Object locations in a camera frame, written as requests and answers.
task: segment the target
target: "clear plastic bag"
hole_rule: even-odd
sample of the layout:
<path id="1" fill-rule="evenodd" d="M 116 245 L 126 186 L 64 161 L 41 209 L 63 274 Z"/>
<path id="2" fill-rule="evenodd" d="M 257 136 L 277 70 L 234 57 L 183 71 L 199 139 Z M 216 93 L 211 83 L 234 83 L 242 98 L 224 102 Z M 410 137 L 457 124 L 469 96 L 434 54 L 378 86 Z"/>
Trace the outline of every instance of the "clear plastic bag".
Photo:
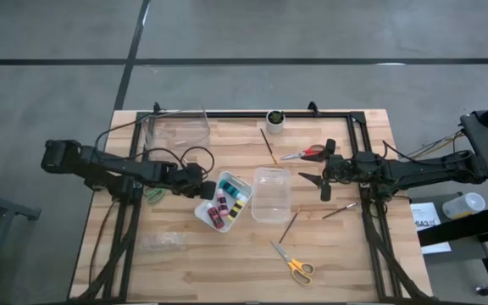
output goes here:
<path id="1" fill-rule="evenodd" d="M 139 248 L 141 252 L 186 250 L 185 237 L 185 234 L 178 232 L 151 234 L 139 239 Z"/>

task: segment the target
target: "clear plastic box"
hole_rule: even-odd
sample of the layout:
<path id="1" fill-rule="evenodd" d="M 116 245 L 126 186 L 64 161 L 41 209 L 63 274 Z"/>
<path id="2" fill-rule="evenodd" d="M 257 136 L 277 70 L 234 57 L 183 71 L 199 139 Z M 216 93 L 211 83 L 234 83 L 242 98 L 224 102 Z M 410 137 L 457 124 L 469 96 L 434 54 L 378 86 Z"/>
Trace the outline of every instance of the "clear plastic box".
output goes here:
<path id="1" fill-rule="evenodd" d="M 252 216 L 267 224 L 285 223 L 291 217 L 291 171 L 258 168 L 253 176 Z"/>
<path id="2" fill-rule="evenodd" d="M 209 147 L 210 127 L 204 109 L 191 111 L 162 112 L 158 117 L 142 120 L 142 134 L 146 149 L 167 148 L 178 157 L 188 148 Z M 194 153 L 186 155 L 186 161 L 195 162 Z M 150 160 L 174 162 L 164 151 L 149 153 Z"/>

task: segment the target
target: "white bottle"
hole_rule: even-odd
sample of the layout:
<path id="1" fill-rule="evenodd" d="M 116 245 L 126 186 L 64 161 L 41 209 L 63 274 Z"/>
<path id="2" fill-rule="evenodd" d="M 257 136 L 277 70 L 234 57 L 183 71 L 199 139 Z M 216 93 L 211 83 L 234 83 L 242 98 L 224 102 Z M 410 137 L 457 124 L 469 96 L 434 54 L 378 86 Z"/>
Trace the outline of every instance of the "white bottle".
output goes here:
<path id="1" fill-rule="evenodd" d="M 450 219 L 460 219 L 485 209 L 485 200 L 480 194 L 470 192 L 462 195 L 441 206 L 441 210 Z"/>

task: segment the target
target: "plastic lid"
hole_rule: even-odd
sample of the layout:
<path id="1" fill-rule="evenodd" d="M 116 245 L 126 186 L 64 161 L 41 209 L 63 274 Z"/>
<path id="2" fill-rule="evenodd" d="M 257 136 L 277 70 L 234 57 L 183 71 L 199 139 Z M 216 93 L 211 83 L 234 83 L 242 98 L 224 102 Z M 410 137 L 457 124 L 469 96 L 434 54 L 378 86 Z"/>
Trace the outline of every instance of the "plastic lid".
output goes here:
<path id="1" fill-rule="evenodd" d="M 291 217 L 291 172 L 258 168 L 253 176 L 252 216 L 258 222 L 285 223 Z"/>
<path id="2" fill-rule="evenodd" d="M 480 212 L 483 211 L 483 209 L 485 209 L 485 199 L 483 199 L 483 197 L 480 194 L 470 192 L 465 196 L 466 196 L 466 203 L 474 211 Z"/>

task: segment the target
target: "scissors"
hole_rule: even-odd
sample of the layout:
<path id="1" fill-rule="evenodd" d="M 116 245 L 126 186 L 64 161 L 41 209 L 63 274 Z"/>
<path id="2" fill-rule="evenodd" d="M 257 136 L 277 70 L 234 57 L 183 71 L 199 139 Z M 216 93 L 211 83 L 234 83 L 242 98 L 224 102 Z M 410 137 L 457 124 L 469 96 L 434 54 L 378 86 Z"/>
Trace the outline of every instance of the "scissors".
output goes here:
<path id="1" fill-rule="evenodd" d="M 284 258 L 284 260 L 291 268 L 291 275 L 293 279 L 295 279 L 299 284 L 302 285 L 310 285 L 312 284 L 312 278 L 310 276 L 313 275 L 315 271 L 315 267 L 310 263 L 301 263 L 294 258 L 290 258 L 287 253 L 280 247 L 280 244 L 274 241 L 270 242 L 272 246 L 278 253 Z"/>
<path id="2" fill-rule="evenodd" d="M 305 149 L 301 152 L 297 152 L 297 153 L 293 153 L 293 154 L 284 156 L 280 160 L 290 160 L 290 159 L 294 159 L 294 158 L 309 157 L 309 156 L 320 154 L 324 150 L 325 150 L 324 145 L 316 144 L 316 145 L 312 145 L 308 149 Z"/>
<path id="3" fill-rule="evenodd" d="M 155 204 L 161 201 L 165 196 L 165 190 L 160 188 L 153 188 L 144 191 L 144 197 L 150 204 Z"/>

